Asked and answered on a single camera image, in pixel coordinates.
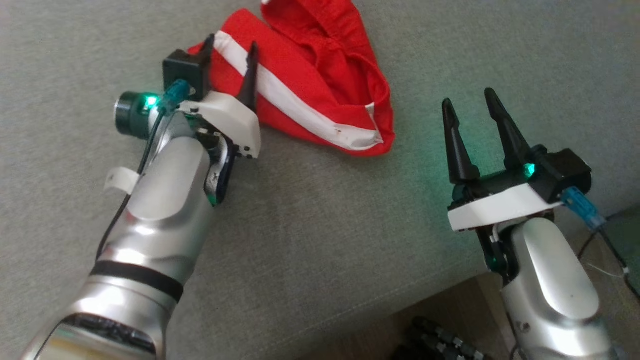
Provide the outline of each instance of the black band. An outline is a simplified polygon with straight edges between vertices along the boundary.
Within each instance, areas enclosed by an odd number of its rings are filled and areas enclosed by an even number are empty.
[[[165,274],[134,264],[116,263],[114,261],[98,261],[91,275],[113,276],[140,282],[180,301],[184,288],[182,284]]]

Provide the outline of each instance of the white stripe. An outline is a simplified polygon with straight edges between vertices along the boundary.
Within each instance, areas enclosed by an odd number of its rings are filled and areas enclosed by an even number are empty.
[[[246,73],[247,51],[231,35],[223,31],[217,32],[214,47],[240,74],[244,75]],[[336,146],[351,151],[364,151],[378,143],[383,143],[382,137],[377,130],[338,124],[322,115],[300,99],[277,76],[262,65],[258,66],[257,87],[258,92],[267,101],[293,119],[293,121],[310,133]],[[367,110],[373,119],[372,106],[369,105]]]
[[[367,112],[369,113],[369,117],[373,121],[373,114],[376,111],[376,103],[372,102],[369,105],[365,106],[364,108],[367,110]]]

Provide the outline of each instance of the screw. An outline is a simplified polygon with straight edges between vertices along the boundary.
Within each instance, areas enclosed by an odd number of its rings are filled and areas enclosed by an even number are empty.
[[[529,331],[531,331],[531,325],[529,325],[528,322],[525,322],[525,323],[518,322],[518,327],[520,328],[520,331],[523,334],[527,334]]]

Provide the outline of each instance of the blue usb connector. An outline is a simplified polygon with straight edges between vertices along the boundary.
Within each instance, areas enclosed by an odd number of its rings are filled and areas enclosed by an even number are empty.
[[[607,222],[591,201],[575,186],[563,191],[560,199],[567,208],[584,220],[591,231],[596,231]]]
[[[164,110],[170,113],[175,110],[182,101],[185,101],[191,94],[191,86],[184,80],[176,80],[164,92],[158,104],[158,111]]]

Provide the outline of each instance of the green led light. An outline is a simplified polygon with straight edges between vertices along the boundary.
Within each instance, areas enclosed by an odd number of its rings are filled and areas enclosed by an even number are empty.
[[[524,165],[524,176],[528,178],[532,177],[536,172],[536,164],[525,164]]]
[[[209,203],[211,203],[211,206],[215,206],[218,204],[218,199],[216,198],[215,195],[207,195],[207,199],[209,199]]]
[[[147,108],[151,108],[157,103],[158,103],[158,98],[156,96],[149,96],[149,97],[147,97],[147,101],[145,103],[145,106]]]

